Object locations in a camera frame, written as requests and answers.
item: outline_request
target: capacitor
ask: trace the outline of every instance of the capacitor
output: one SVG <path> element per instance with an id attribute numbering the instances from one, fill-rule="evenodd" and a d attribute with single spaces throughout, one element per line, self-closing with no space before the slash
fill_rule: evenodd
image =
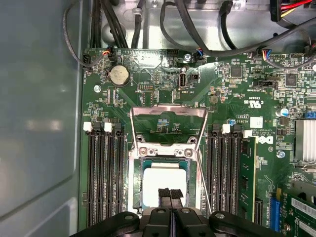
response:
<path id="1" fill-rule="evenodd" d="M 276 111 L 276 116 L 278 117 L 287 117 L 289 115 L 289 111 L 287 108 L 280 108 Z"/>
<path id="2" fill-rule="evenodd" d="M 226 123 L 228 123 L 230 126 L 234 126 L 236 124 L 236 120 L 229 118 L 226 120 Z"/>

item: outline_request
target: red wire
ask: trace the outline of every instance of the red wire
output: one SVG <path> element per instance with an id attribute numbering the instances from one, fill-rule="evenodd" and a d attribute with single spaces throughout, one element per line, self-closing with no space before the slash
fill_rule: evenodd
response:
<path id="1" fill-rule="evenodd" d="M 294 4 L 284 5 L 284 6 L 281 7 L 281 10 L 288 10 L 288 9 L 291 9 L 291 8 L 295 8 L 295 7 L 298 7 L 298 6 L 310 3 L 311 1 L 312 0 L 304 0 L 304 1 L 300 1 L 300 2 L 294 3 Z"/>

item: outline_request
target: mounting screw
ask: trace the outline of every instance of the mounting screw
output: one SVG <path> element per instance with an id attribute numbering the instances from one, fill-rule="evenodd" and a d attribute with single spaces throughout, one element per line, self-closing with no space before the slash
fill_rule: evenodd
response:
<path id="1" fill-rule="evenodd" d="M 145 148 L 145 147 L 140 148 L 140 149 L 139 149 L 139 154 L 140 154 L 141 156 L 147 155 L 147 148 Z"/>
<path id="2" fill-rule="evenodd" d="M 100 85 L 95 85 L 94 86 L 94 88 L 93 88 L 93 90 L 94 90 L 94 92 L 96 92 L 96 93 L 100 93 L 101 92 L 101 86 Z"/>
<path id="3" fill-rule="evenodd" d="M 288 223 L 284 224 L 284 229 L 285 231 L 290 231 L 291 230 L 291 226 Z"/>
<path id="4" fill-rule="evenodd" d="M 184 156 L 191 157 L 193 155 L 192 149 L 185 149 Z"/>
<path id="5" fill-rule="evenodd" d="M 188 213 L 190 212 L 190 210 L 187 209 L 187 208 L 183 208 L 181 211 L 182 211 L 183 213 L 186 213 L 186 214 L 188 214 Z"/>
<path id="6" fill-rule="evenodd" d="M 277 158 L 284 158 L 285 157 L 285 152 L 284 151 L 278 151 L 276 153 L 276 157 Z"/>
<path id="7" fill-rule="evenodd" d="M 133 219 L 133 216 L 125 216 L 125 220 L 131 220 Z"/>
<path id="8" fill-rule="evenodd" d="M 241 3 L 240 2 L 235 2 L 234 4 L 234 9 L 239 10 L 241 8 Z"/>
<path id="9" fill-rule="evenodd" d="M 158 6 L 157 0 L 153 0 L 153 1 L 152 1 L 152 7 L 157 7 L 157 6 Z"/>
<path id="10" fill-rule="evenodd" d="M 191 59 L 192 59 L 191 54 L 186 53 L 186 54 L 183 56 L 183 59 L 184 59 L 184 61 L 186 61 L 186 62 L 190 62 Z"/>
<path id="11" fill-rule="evenodd" d="M 217 213 L 215 215 L 215 217 L 218 218 L 218 219 L 224 219 L 225 218 L 225 216 L 222 213 Z"/>

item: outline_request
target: aluminum heatsink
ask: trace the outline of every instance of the aluminum heatsink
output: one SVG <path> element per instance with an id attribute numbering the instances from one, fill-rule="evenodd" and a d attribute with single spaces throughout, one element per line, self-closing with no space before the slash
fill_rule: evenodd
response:
<path id="1" fill-rule="evenodd" d="M 295 158 L 316 164 L 316 120 L 297 120 Z"/>

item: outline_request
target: motherboard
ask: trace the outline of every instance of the motherboard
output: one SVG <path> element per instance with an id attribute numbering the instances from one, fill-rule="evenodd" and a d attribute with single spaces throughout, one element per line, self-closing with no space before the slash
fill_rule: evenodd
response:
<path id="1" fill-rule="evenodd" d="M 104 50 L 87 49 L 85 60 Z M 304 55 L 270 60 L 294 66 Z M 142 215 L 169 188 L 205 216 L 223 210 L 288 236 L 316 233 L 316 197 L 293 191 L 316 184 L 315 70 L 251 54 L 105 56 L 83 77 L 79 229 Z"/>

